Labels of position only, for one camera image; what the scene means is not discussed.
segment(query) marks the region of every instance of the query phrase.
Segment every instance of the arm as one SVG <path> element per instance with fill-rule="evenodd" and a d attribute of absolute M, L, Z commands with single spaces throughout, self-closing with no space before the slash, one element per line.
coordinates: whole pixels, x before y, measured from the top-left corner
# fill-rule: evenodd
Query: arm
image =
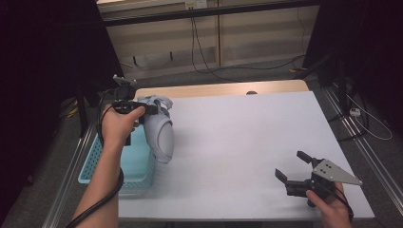
<path fill-rule="evenodd" d="M 343 185 L 340 182 L 335 182 L 336 188 L 343 192 Z M 341 193 L 335 193 L 344 199 Z M 306 191 L 308 199 L 320 210 L 322 214 L 322 223 L 325 228 L 352 228 L 349 220 L 349 212 L 347 207 L 335 197 L 328 197 L 323 201 L 313 191 Z"/>
<path fill-rule="evenodd" d="M 101 157 L 73 218 L 105 197 L 116 186 L 125 139 L 133 127 L 138 126 L 135 121 L 145 112 L 144 107 L 138 107 L 127 115 L 121 115 L 109 107 L 110 105 L 106 106 L 107 112 L 102 123 L 104 147 Z M 91 214 L 78 227 L 118 227 L 118 196 Z"/>

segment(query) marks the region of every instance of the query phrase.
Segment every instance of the white tabletop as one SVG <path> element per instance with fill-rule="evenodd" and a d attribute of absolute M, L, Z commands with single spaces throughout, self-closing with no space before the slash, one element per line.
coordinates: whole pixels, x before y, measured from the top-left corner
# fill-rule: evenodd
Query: white tabletop
<path fill-rule="evenodd" d="M 302 150 L 353 174 L 310 91 L 172 100 L 174 158 L 156 166 L 146 193 L 120 197 L 122 219 L 318 219 L 306 198 L 287 196 L 275 169 L 309 179 Z M 344 188 L 355 218 L 373 218 L 361 188 Z"/>

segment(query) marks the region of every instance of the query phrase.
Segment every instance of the electrical cable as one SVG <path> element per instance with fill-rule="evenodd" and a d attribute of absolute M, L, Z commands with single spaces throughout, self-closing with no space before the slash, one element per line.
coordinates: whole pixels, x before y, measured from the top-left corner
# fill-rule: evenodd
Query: electrical cable
<path fill-rule="evenodd" d="M 201 44 L 200 44 L 199 34 L 198 34 L 197 27 L 196 27 L 196 21 L 195 21 L 194 18 L 191 18 L 191 21 L 192 21 L 192 64 L 193 64 L 193 68 L 195 68 L 195 70 L 196 70 L 197 72 L 202 73 L 202 74 L 210 74 L 210 73 L 211 73 L 211 74 L 213 74 L 214 76 L 216 76 L 216 77 L 218 77 L 218 78 L 220 78 L 220 79 L 224 79 L 224 80 L 229 80 L 229 81 L 234 81 L 234 82 L 240 83 L 240 81 L 237 81 L 237 80 L 232 80 L 232 79 L 228 79 L 228 78 L 224 78 L 224 77 L 218 76 L 217 74 L 214 74 L 214 72 L 219 71 L 219 70 L 224 70 L 224 69 L 253 69 L 253 70 L 270 70 L 270 69 L 276 69 L 276 68 L 285 67 L 285 66 L 290 65 L 290 64 L 294 64 L 294 61 L 295 61 L 295 60 L 297 60 L 297 59 L 299 59 L 299 58 L 305 56 L 304 54 L 303 54 L 303 55 L 299 55 L 299 56 L 296 56 L 296 57 L 292 58 L 290 61 L 288 61 L 288 62 L 286 62 L 286 63 L 284 63 L 284 64 L 282 64 L 282 65 L 279 65 L 279 66 L 272 66 L 272 67 L 229 66 L 229 67 L 219 67 L 219 68 L 216 68 L 216 69 L 210 69 L 210 68 L 208 67 L 208 65 L 207 65 L 207 63 L 206 63 L 206 61 L 205 61 L 204 55 L 203 55 L 203 53 L 202 53 L 202 47 L 201 47 Z M 196 33 L 196 39 L 197 39 L 198 44 L 199 44 L 199 51 L 200 51 L 200 53 L 201 53 L 201 57 L 203 58 L 204 64 L 205 64 L 205 66 L 207 67 L 208 71 L 201 71 L 201 70 L 197 69 L 196 66 L 195 66 L 195 62 L 194 62 L 195 33 Z"/>
<path fill-rule="evenodd" d="M 362 110 L 364 113 L 366 113 L 366 115 L 367 115 L 367 121 L 366 121 L 366 123 L 367 123 L 367 126 L 365 126 L 365 125 L 363 125 L 361 122 L 358 122 L 358 124 L 359 125 L 361 125 L 361 127 L 363 127 L 364 129 L 365 129 L 365 131 L 367 132 L 369 132 L 371 135 L 373 135 L 374 137 L 376 137 L 376 138 L 378 138 L 378 139 L 380 139 L 380 140 L 384 140 L 384 141 L 387 141 L 387 140 L 390 140 L 392 137 L 393 137 L 393 133 L 392 133 L 392 131 L 384 124 L 384 123 L 382 123 L 378 118 L 376 118 L 374 115 L 372 115 L 371 113 L 369 113 L 366 109 L 367 109 L 367 107 L 366 107 L 366 105 L 365 105 L 365 103 L 364 103 L 364 100 L 362 99 L 362 96 L 361 96 L 361 100 L 363 101 L 363 105 L 365 106 L 365 108 L 363 108 L 362 106 L 360 106 L 352 97 L 350 97 L 350 95 L 348 95 L 348 94 L 346 94 L 347 95 L 347 98 L 349 98 L 350 99 L 350 101 L 352 101 L 352 103 L 354 103 L 360 110 Z M 372 118 L 374 118 L 376 121 L 378 121 L 380 124 L 382 124 L 384 127 L 385 127 L 385 129 L 387 129 L 388 131 L 389 131 L 389 134 L 391 135 L 389 138 L 381 138 L 381 137 L 378 137 L 378 136 L 376 136 L 374 133 L 372 133 L 371 131 L 369 131 L 369 118 L 368 118 L 368 116 L 370 116 L 370 117 L 372 117 Z M 352 136 L 352 137 L 350 137 L 350 138 L 348 138 L 347 140 L 350 140 L 351 138 L 352 139 L 354 139 L 354 138 L 356 138 L 356 137 L 358 137 L 358 136 L 362 136 L 363 134 L 357 134 L 356 136 Z"/>
<path fill-rule="evenodd" d="M 298 18 L 299 23 L 301 24 L 301 26 L 302 26 L 302 28 L 303 28 L 301 45 L 302 45 L 302 53 L 305 54 L 305 47 L 304 47 L 304 45 L 303 45 L 303 39 L 304 39 L 304 37 L 305 37 L 305 27 L 303 26 L 302 21 L 301 21 L 301 19 L 299 18 L 299 8 L 297 8 L 297 18 Z"/>
<path fill-rule="evenodd" d="M 390 135 L 391 135 L 389 138 L 382 138 L 382 137 L 376 136 L 373 132 L 371 132 L 370 130 L 368 130 L 368 129 L 358 120 L 357 117 L 355 117 L 355 120 L 358 122 L 358 124 L 359 124 L 362 128 L 364 128 L 368 133 L 370 133 L 371 135 L 373 135 L 375 138 L 377 138 L 377 139 L 379 139 L 379 140 L 388 141 L 388 140 L 391 140 L 392 137 L 393 137 L 393 134 L 392 134 L 391 130 L 389 130 L 389 128 L 388 128 L 386 125 L 384 125 L 383 123 L 381 123 L 381 124 L 383 124 L 383 125 L 385 126 L 385 128 L 389 131 L 389 133 L 390 133 Z"/>
<path fill-rule="evenodd" d="M 124 185 L 124 171 L 122 168 L 120 169 L 119 173 L 119 178 L 118 178 L 118 183 L 116 184 L 115 188 L 108 194 L 106 195 L 103 199 L 99 200 L 97 203 L 89 207 L 88 209 L 85 210 L 82 214 L 80 214 L 78 217 L 76 217 L 74 220 L 72 220 L 66 228 L 72 228 L 76 227 L 80 222 L 82 222 L 84 219 L 86 219 L 89 215 L 94 213 L 96 210 L 98 210 L 100 207 L 104 206 L 107 202 L 112 200 L 115 195 L 121 190 L 122 186 Z"/>
<path fill-rule="evenodd" d="M 367 115 L 369 115 L 370 117 L 374 118 L 376 121 L 378 121 L 380 124 L 382 124 L 385 129 L 387 129 L 391 135 L 391 137 L 389 139 L 380 139 L 380 140 L 390 140 L 393 137 L 392 131 L 384 124 L 382 123 L 379 119 L 377 119 L 374 115 L 372 115 L 371 113 L 369 113 L 368 111 L 366 111 L 364 108 L 362 108 L 359 104 L 357 104 L 349 95 L 347 95 L 347 97 L 359 108 L 361 109 L 363 112 L 365 112 Z"/>
<path fill-rule="evenodd" d="M 109 109 L 110 109 L 111 107 L 113 107 L 113 106 L 111 105 L 110 107 L 108 107 L 108 108 L 104 111 L 104 114 L 102 115 L 102 118 L 101 118 L 101 122 L 104 120 L 104 116 L 106 115 L 107 111 L 109 111 Z M 104 139 L 104 137 L 102 136 L 102 131 L 101 131 L 101 135 L 98 135 L 98 137 Z"/>
<path fill-rule="evenodd" d="M 330 122 L 336 121 L 336 120 L 340 119 L 341 117 L 343 117 L 343 115 L 337 114 L 333 118 L 327 120 L 327 122 L 330 123 Z"/>
<path fill-rule="evenodd" d="M 341 193 L 341 195 L 343 196 L 344 199 L 342 199 L 340 196 L 338 196 L 335 192 L 330 191 L 327 187 L 323 186 L 321 183 L 317 182 L 316 186 L 319 186 L 320 188 L 322 188 L 323 190 L 325 190 L 326 192 L 328 192 L 329 194 L 333 195 L 333 197 L 335 197 L 337 200 L 339 200 L 341 203 L 343 203 L 346 208 L 347 208 L 347 212 L 349 213 L 349 220 L 350 222 L 353 221 L 354 218 L 354 212 L 352 207 L 350 206 L 349 202 L 347 201 L 346 196 L 344 195 L 344 193 L 335 187 L 335 190 L 337 190 L 339 193 Z"/>
<path fill-rule="evenodd" d="M 103 106 L 104 103 L 104 99 L 106 94 L 108 94 L 111 91 L 114 91 L 114 88 L 108 89 L 104 92 L 104 94 L 102 95 L 100 102 L 98 103 L 98 108 L 97 108 L 97 120 L 98 120 L 98 124 L 97 124 L 97 133 L 98 133 L 98 138 L 100 139 L 101 145 L 104 145 L 104 139 L 102 137 L 102 120 L 101 120 L 101 108 Z"/>
<path fill-rule="evenodd" d="M 364 118 L 364 115 L 361 115 L 361 118 L 363 119 L 363 122 L 364 122 L 364 125 L 362 126 L 362 128 L 363 129 L 361 129 L 361 130 L 359 130 L 359 132 L 357 133 L 357 134 L 354 134 L 353 136 L 350 136 L 350 137 L 347 137 L 347 138 L 344 138 L 344 139 L 337 139 L 337 141 L 339 142 L 339 143 L 341 143 L 341 142 L 345 142 L 345 141 L 348 141 L 348 140 L 353 140 L 353 139 L 356 139 L 356 138 L 358 138 L 358 137 L 361 137 L 361 136 L 364 136 L 366 133 L 367 133 L 367 131 L 368 131 L 368 129 L 369 129 L 369 127 L 370 127 L 370 123 L 369 123 L 369 117 L 368 117 L 368 113 L 367 113 L 367 106 L 365 105 L 365 100 L 364 100 L 364 98 L 361 96 L 361 94 L 358 92 L 358 95 L 359 95 L 359 97 L 360 97 L 360 99 L 361 99 L 361 101 L 362 101 L 362 103 L 363 103 L 363 106 L 364 106 L 364 108 L 362 108 L 362 107 L 360 107 L 355 101 L 354 101 L 354 99 L 353 98 L 351 98 L 348 94 L 346 94 L 347 95 L 347 97 L 352 101 L 352 104 L 355 104 L 355 105 L 357 105 L 357 107 L 358 108 L 360 108 L 360 109 L 362 109 L 363 111 L 364 111 L 364 113 L 366 113 L 366 118 Z M 335 120 L 337 120 L 338 118 L 341 118 L 341 117 L 344 117 L 344 116 L 346 116 L 346 115 L 336 115 L 335 117 L 333 117 L 331 120 L 329 120 L 328 121 L 328 123 L 329 122 L 332 122 L 332 121 L 335 121 Z"/>
<path fill-rule="evenodd" d="M 197 27 L 196 27 L 195 18 L 192 17 L 192 18 L 190 18 L 190 19 L 192 20 L 192 37 L 193 37 L 193 41 L 192 41 L 192 63 L 193 63 L 193 68 L 196 69 L 195 62 L 194 62 L 194 59 L 193 59 L 193 49 L 194 49 L 194 46 L 195 46 L 195 33 L 196 33 L 196 39 L 197 39 L 198 44 L 199 44 L 199 51 L 200 51 L 201 57 L 202 57 L 202 59 L 203 59 L 203 61 L 204 61 L 204 65 L 205 65 L 205 67 L 207 67 L 209 73 L 211 73 L 211 74 L 213 74 L 215 77 L 220 78 L 220 79 L 223 79 L 223 80 L 228 80 L 228 81 L 232 81 L 232 82 L 235 82 L 235 83 L 240 83 L 240 81 L 238 81 L 238 80 L 234 80 L 234 79 L 229 79 L 229 78 L 221 77 L 221 76 L 215 74 L 215 73 L 210 69 L 210 67 L 208 67 L 207 62 L 205 61 L 204 55 L 203 55 L 203 53 L 202 53 L 202 46 L 201 46 L 201 43 L 200 43 L 200 41 L 199 41 L 199 34 L 198 34 L 198 29 L 197 29 Z"/>

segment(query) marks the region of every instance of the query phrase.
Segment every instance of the metal rail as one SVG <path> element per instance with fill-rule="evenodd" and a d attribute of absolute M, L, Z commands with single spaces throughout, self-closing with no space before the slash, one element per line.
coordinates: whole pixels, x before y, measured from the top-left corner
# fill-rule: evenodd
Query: metal rail
<path fill-rule="evenodd" d="M 329 103 L 332 105 L 333 109 L 336 113 L 341 114 L 342 110 L 338 106 L 337 96 L 333 91 L 329 91 L 324 89 L 324 93 L 326 98 L 329 100 Z M 342 117 L 342 122 L 346 127 L 347 131 L 351 136 L 356 135 L 359 132 L 358 126 L 355 125 L 354 121 L 351 117 Z M 354 139 L 356 146 L 361 151 L 367 163 L 373 169 L 375 175 L 378 177 L 379 181 L 385 188 L 386 192 L 389 194 L 389 197 L 393 201 L 397 210 L 403 216 L 403 191 L 400 186 L 396 183 L 392 175 L 388 172 L 386 167 L 383 165 L 379 157 L 375 154 L 374 150 L 368 143 L 368 141 L 363 138 L 355 138 Z"/>
<path fill-rule="evenodd" d="M 205 17 L 205 16 L 233 14 L 233 13 L 311 7 L 311 6 L 320 5 L 320 2 L 321 2 L 320 0 L 286 0 L 286 1 L 276 1 L 276 2 L 270 2 L 270 3 L 231 6 L 231 7 L 217 7 L 217 8 L 207 8 L 207 9 L 193 9 L 193 10 L 182 10 L 182 11 L 174 11 L 174 12 L 164 12 L 164 13 L 145 15 L 145 16 L 127 16 L 127 17 L 119 17 L 119 18 L 108 18 L 108 19 L 105 19 L 104 21 L 99 21 L 99 22 L 83 22 L 83 23 L 70 23 L 70 24 L 55 23 L 54 25 L 65 27 L 65 28 L 115 27 L 115 26 L 148 23 L 148 22 L 178 20 L 178 19 L 184 19 L 184 18 L 196 18 L 196 17 Z"/>
<path fill-rule="evenodd" d="M 59 223 L 60 216 L 62 216 L 64 206 L 66 204 L 69 191 L 71 189 L 71 183 L 74 180 L 74 172 L 78 169 L 79 161 L 84 156 L 84 151 L 90 143 L 92 129 L 95 127 L 95 123 L 92 123 L 87 130 L 84 137 L 80 139 L 77 144 L 76 150 L 74 151 L 73 158 L 71 159 L 70 165 L 68 166 L 66 175 L 63 178 L 62 184 L 57 191 L 55 200 L 53 201 L 48 215 L 45 218 L 45 222 L 42 228 L 57 227 Z"/>

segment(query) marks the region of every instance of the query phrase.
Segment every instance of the blue basket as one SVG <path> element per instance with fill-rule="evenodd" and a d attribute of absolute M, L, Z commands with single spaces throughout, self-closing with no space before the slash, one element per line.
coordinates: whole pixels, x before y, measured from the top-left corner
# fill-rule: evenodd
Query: blue basket
<path fill-rule="evenodd" d="M 89 183 L 92 174 L 101 156 L 102 145 L 95 136 L 95 140 L 86 156 L 86 162 L 78 177 L 78 182 Z M 125 174 L 125 181 L 121 194 L 141 194 L 151 187 L 154 176 L 154 155 L 151 153 L 144 134 L 144 127 L 140 125 L 131 133 L 131 145 L 124 146 L 121 156 L 121 167 Z"/>

